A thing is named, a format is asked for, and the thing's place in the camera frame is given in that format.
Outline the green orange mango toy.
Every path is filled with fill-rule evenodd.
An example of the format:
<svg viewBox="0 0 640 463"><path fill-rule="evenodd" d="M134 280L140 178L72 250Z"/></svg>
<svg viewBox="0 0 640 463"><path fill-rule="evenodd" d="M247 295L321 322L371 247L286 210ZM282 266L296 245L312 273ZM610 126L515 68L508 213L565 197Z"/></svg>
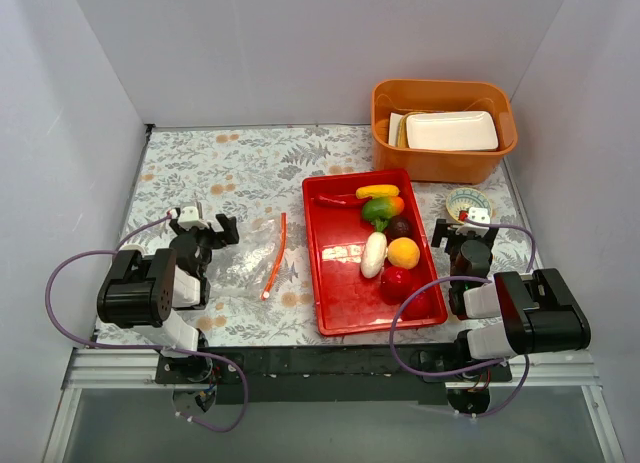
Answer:
<svg viewBox="0 0 640 463"><path fill-rule="evenodd" d="M399 196L385 196L369 200L361 210L365 221L389 220L400 215L405 208L404 200Z"/></svg>

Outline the yellow corn toy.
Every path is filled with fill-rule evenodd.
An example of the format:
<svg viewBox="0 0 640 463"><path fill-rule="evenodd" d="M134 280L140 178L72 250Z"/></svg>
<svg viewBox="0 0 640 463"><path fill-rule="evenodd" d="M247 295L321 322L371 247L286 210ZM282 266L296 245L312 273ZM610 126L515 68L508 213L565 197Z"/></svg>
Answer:
<svg viewBox="0 0 640 463"><path fill-rule="evenodd" d="M391 184L367 185L356 190L355 196L358 199L375 199L383 197L397 197L399 188Z"/></svg>

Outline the dark purple fruit toy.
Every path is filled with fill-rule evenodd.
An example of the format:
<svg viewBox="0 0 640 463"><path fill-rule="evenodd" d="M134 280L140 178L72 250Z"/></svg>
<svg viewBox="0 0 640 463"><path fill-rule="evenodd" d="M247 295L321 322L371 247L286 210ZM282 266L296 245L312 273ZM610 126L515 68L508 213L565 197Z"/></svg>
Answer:
<svg viewBox="0 0 640 463"><path fill-rule="evenodd" d="M413 230L409 219L402 215L392 217L386 228L386 234L391 240L411 238L412 232Z"/></svg>

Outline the red pomegranate toy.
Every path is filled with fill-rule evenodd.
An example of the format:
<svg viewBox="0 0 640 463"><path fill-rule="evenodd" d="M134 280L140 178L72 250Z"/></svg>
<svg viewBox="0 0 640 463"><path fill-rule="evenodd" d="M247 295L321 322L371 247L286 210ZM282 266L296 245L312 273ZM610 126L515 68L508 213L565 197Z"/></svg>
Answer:
<svg viewBox="0 0 640 463"><path fill-rule="evenodd" d="M416 295L402 312L403 321L428 319L431 317L432 303L427 291Z"/></svg>

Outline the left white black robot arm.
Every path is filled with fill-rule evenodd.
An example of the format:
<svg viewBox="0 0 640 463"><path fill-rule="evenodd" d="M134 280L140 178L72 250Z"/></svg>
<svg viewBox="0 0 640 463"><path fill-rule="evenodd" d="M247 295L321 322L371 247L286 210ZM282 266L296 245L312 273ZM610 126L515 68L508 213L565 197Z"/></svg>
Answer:
<svg viewBox="0 0 640 463"><path fill-rule="evenodd" d="M237 220L225 214L215 219L219 231L197 206L169 210L158 220L175 234L169 246L146 255L120 244L97 296L102 322L142 335L171 371L193 383L213 380L215 364L201 350L207 345L204 333L181 313L207 306L212 253L239 243Z"/></svg>

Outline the clear zip top bag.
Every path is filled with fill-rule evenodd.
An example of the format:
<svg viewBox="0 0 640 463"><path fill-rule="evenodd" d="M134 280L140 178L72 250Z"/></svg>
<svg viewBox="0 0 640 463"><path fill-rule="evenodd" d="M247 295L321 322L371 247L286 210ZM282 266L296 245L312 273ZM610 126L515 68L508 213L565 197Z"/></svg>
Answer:
<svg viewBox="0 0 640 463"><path fill-rule="evenodd" d="M268 299L284 256L286 225L285 213L239 224L239 242L213 252L206 272L211 299Z"/></svg>

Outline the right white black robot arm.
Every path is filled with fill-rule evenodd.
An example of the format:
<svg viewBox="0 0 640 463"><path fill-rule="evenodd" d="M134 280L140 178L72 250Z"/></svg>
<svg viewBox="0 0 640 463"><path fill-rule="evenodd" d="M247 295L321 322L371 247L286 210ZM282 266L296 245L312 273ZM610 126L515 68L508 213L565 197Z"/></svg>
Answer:
<svg viewBox="0 0 640 463"><path fill-rule="evenodd" d="M498 272L481 281L489 276L497 233L496 224L436 221L431 246L446 242L452 314L461 320L501 319L458 334L451 353L435 363L448 377L471 381L486 372L489 360L590 345L589 322L557 269Z"/></svg>

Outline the orange fruit toy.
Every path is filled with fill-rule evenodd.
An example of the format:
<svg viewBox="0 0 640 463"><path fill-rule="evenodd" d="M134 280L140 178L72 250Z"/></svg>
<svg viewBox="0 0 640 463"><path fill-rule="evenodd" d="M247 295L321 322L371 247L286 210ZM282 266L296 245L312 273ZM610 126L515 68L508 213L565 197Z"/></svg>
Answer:
<svg viewBox="0 0 640 463"><path fill-rule="evenodd" d="M411 270L420 261L420 249L411 238L397 238L388 246L387 259L393 266Z"/></svg>

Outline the red apple toy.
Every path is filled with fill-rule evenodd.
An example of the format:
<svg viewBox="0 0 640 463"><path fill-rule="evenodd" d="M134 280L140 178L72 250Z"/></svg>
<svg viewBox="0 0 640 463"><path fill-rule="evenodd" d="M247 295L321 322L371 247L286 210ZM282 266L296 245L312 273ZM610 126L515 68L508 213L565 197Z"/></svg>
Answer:
<svg viewBox="0 0 640 463"><path fill-rule="evenodd" d="M385 303L392 305L404 301L412 288L413 278L408 269L390 266L383 271L380 292Z"/></svg>

